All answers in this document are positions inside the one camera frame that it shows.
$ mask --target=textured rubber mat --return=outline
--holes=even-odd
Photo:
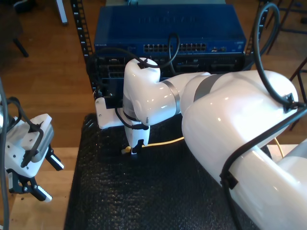
[[[181,115],[152,126],[150,142],[182,136]],[[85,118],[65,230],[234,230],[220,185],[184,141],[122,155],[124,128]],[[238,208],[243,229],[258,229]]]

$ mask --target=wooden table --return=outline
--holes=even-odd
[[[11,207],[11,230],[63,229],[78,148],[54,148],[54,152],[64,164],[64,170],[57,172],[44,161],[35,177],[37,183],[53,196],[52,201],[41,202],[31,194],[16,195]],[[0,212],[3,223],[2,207]]]

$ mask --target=yellow cable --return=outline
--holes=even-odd
[[[276,144],[277,144],[277,146],[279,148],[279,151],[280,151],[280,154],[281,154],[282,158],[284,158],[284,153],[283,153],[282,147],[280,146],[280,144],[279,144],[279,142],[278,142],[278,140],[276,138],[274,138],[274,140],[275,140],[275,142],[276,142]]]
[[[160,142],[160,143],[153,143],[153,144],[148,144],[148,145],[142,145],[142,148],[146,148],[146,147],[151,147],[151,146],[159,146],[159,145],[168,145],[168,144],[172,144],[175,143],[177,141],[183,140],[184,137],[175,139],[175,140],[170,140],[170,141],[166,141],[166,142]]]
[[[159,146],[159,145],[168,145],[168,144],[172,144],[175,143],[177,141],[183,140],[184,137],[175,139],[175,140],[170,140],[170,141],[166,141],[166,142],[160,142],[160,143],[153,143],[153,144],[148,144],[148,145],[142,145],[142,148],[146,148],[146,147],[152,147],[152,146]],[[124,150],[125,153],[128,153],[131,151],[131,147],[127,146]]]

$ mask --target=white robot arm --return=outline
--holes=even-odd
[[[266,71],[281,96],[298,96],[284,76]],[[195,158],[219,183],[229,156],[239,147],[293,115],[271,98],[257,71],[211,75],[191,73],[159,82],[160,69],[142,68],[130,61],[125,68],[123,108],[106,109],[96,100],[99,126],[125,124],[127,139],[136,153],[147,145],[146,129],[182,113],[182,131]],[[141,124],[143,129],[129,125]],[[229,172],[236,183],[231,196],[261,229],[305,229],[307,226],[307,154],[301,143],[280,162],[273,162],[262,146],[284,129],[269,136],[239,157]]]
[[[38,173],[44,159],[57,171],[64,169],[60,159],[51,148],[53,127],[48,114],[39,115],[31,122],[43,132],[42,139],[31,156],[31,150],[39,138],[39,132],[31,130],[26,122],[20,120],[8,133],[5,147],[5,170],[8,173],[10,193],[31,193],[40,201],[50,202],[52,196],[36,183]]]

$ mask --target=metal band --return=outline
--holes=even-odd
[[[210,93],[214,83],[221,77],[223,74],[213,74],[207,78],[205,78],[197,87],[194,94],[194,101],[200,99],[203,96],[206,96]]]
[[[175,115],[176,114],[179,114],[180,113],[180,95],[179,95],[179,92],[178,90],[176,89],[176,87],[171,83],[169,82],[168,80],[164,80],[162,83],[164,83],[165,85],[168,86],[168,88],[171,90],[171,92],[173,93],[173,96],[175,98],[175,101],[176,101],[176,112],[175,112]]]

